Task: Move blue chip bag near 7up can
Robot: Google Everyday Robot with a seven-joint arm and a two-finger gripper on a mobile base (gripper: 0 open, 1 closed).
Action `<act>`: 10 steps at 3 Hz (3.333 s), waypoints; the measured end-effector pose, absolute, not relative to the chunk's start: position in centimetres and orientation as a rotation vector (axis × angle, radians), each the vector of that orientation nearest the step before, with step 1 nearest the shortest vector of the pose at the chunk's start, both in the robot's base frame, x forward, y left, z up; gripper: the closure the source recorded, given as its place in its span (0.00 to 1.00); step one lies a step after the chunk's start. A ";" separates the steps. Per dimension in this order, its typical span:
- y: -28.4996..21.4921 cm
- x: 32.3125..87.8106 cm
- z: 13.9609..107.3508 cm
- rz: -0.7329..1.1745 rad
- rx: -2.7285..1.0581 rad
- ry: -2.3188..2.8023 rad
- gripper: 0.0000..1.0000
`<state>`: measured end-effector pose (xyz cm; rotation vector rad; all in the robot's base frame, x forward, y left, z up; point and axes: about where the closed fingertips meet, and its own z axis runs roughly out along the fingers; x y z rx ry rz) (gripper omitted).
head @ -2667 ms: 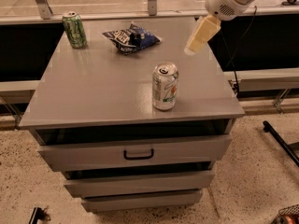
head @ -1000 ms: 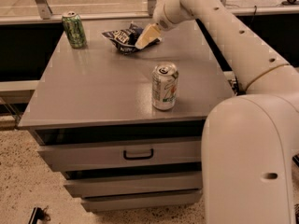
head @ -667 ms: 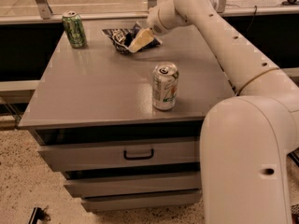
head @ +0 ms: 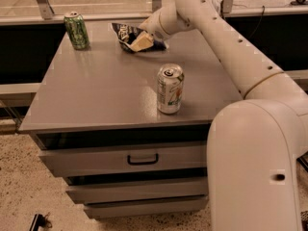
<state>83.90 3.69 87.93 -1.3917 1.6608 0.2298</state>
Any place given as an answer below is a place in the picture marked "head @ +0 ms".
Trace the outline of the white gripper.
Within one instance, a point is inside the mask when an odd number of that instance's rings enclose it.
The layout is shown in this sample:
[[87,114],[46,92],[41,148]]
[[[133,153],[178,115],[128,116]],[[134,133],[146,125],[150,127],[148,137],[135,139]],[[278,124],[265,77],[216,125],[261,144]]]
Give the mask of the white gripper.
[[147,33],[141,32],[132,42],[130,48],[134,52],[140,52],[152,47],[154,38],[156,40],[167,40],[177,33],[189,31],[191,29],[191,23],[185,21],[179,15],[175,4],[172,3],[154,12],[139,25],[139,28]]

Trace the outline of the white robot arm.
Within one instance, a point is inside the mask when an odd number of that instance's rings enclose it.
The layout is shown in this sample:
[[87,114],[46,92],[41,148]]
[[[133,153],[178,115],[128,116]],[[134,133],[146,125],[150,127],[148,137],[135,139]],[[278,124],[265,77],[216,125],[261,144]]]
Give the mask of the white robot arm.
[[308,150],[305,91],[222,19],[214,0],[174,0],[142,28],[159,41],[198,30],[242,97],[208,134],[212,230],[303,231],[296,161]]

